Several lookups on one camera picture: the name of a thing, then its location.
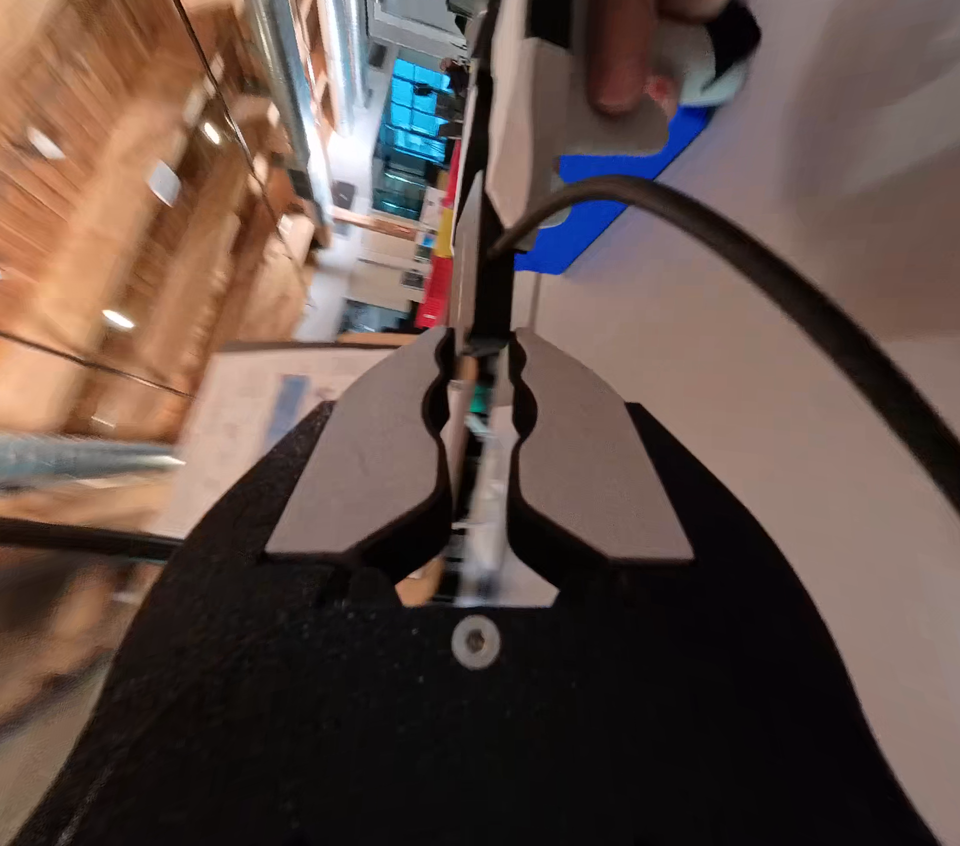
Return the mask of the silver air duct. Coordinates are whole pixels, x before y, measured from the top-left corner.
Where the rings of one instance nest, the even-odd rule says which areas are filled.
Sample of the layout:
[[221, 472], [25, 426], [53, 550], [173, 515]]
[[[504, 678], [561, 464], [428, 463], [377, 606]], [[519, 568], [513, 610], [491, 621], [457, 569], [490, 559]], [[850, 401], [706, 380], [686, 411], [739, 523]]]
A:
[[357, 111], [366, 109], [371, 98], [366, 0], [318, 0], [318, 10], [334, 129], [348, 136]]

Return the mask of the silver metal pipe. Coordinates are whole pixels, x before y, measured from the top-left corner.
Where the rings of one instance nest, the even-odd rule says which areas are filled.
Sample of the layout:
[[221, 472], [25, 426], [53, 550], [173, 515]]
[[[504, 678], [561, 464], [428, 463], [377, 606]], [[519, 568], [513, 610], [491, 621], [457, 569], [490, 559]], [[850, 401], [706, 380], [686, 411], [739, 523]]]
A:
[[1, 488], [99, 480], [184, 466], [169, 444], [54, 434], [1, 434]]

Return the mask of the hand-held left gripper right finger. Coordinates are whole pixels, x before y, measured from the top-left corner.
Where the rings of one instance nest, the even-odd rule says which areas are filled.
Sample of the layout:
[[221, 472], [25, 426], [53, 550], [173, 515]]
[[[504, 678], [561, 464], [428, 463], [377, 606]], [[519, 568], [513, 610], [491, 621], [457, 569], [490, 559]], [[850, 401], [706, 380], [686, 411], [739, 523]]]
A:
[[694, 552], [622, 398], [528, 328], [509, 346], [507, 537], [526, 565], [688, 564]]

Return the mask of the red box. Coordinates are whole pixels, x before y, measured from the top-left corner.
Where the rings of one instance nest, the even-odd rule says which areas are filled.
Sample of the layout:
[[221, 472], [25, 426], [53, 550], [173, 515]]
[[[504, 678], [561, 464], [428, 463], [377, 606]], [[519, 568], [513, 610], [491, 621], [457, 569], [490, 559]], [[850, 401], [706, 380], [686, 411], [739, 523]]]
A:
[[[439, 209], [441, 209], [443, 205], [447, 205], [456, 211], [456, 196], [461, 171], [461, 146], [462, 141], [460, 139], [456, 140], [452, 150], [450, 167], [446, 171], [447, 183], [438, 201]], [[435, 257], [432, 253], [432, 247], [433, 243], [429, 257], [429, 272], [425, 281], [425, 289], [423, 290], [424, 298], [418, 301], [418, 312], [415, 317], [415, 324], [422, 328], [431, 328], [445, 324], [450, 305], [453, 258], [451, 260], [445, 260]]]

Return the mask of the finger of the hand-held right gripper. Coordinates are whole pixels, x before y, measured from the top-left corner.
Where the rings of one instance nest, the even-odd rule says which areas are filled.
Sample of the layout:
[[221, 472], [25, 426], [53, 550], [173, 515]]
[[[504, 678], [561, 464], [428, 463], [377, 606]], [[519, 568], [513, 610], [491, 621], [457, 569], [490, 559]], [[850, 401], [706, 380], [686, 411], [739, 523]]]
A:
[[474, 175], [454, 227], [452, 326], [471, 331], [474, 326], [483, 218], [484, 172]]
[[486, 195], [505, 228], [551, 192], [555, 161], [569, 146], [574, 72], [582, 58], [582, 0], [572, 0], [572, 46], [526, 30], [532, 0], [499, 0], [490, 44]]

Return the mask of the grey desk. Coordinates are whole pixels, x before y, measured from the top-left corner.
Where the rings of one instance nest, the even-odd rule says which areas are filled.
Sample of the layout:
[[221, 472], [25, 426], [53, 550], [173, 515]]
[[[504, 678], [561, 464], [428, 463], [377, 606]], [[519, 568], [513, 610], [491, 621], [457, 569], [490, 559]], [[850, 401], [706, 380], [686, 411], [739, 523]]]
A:
[[[766, 242], [958, 430], [958, 0], [750, 0], [734, 101], [666, 172]], [[767, 528], [918, 812], [958, 844], [958, 520], [857, 391], [726, 264], [630, 209], [535, 325]]]

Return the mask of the blue mat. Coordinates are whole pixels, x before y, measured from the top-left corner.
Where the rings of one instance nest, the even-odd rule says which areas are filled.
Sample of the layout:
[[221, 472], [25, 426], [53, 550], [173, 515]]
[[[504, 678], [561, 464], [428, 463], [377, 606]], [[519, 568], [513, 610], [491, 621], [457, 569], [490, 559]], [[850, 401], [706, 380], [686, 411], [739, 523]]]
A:
[[[655, 154], [564, 155], [559, 179], [565, 184], [606, 174], [657, 179], [708, 128], [716, 108], [680, 107], [669, 124], [665, 146]], [[588, 201], [573, 206], [560, 224], [540, 230], [533, 247], [516, 253], [514, 270], [562, 275], [625, 211], [615, 201]]]

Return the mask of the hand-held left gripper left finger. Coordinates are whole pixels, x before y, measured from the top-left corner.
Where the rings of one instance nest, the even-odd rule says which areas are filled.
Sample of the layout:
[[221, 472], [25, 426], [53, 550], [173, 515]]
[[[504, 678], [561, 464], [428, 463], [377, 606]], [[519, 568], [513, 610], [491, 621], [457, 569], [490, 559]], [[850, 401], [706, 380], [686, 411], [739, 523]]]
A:
[[323, 565], [425, 565], [450, 540], [453, 498], [441, 434], [450, 419], [454, 333], [434, 327], [396, 348], [306, 343], [346, 371], [316, 445], [264, 548]]

